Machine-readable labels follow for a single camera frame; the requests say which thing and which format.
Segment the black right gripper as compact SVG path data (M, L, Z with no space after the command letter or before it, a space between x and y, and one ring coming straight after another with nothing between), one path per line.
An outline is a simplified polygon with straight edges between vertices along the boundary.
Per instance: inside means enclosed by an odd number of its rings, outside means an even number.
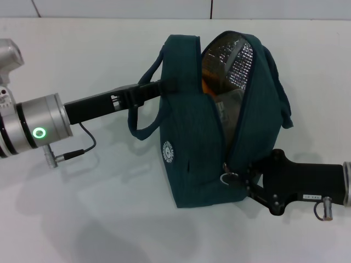
M259 175L263 176L263 186L254 182ZM226 165L225 185L243 187L248 197L276 216L282 215L292 202L322 202L328 197L332 203L343 205L346 196L342 165L295 163L280 149L273 150L243 174Z

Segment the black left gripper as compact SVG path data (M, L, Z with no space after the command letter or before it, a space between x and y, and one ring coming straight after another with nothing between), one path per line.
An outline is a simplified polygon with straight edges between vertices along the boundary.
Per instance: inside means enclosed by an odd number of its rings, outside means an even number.
M127 110L134 105L143 106L144 102L148 100L176 92L177 81L175 79L160 79L147 84L122 86L108 92L68 102L64 104L64 109L70 125L74 125L117 111Z

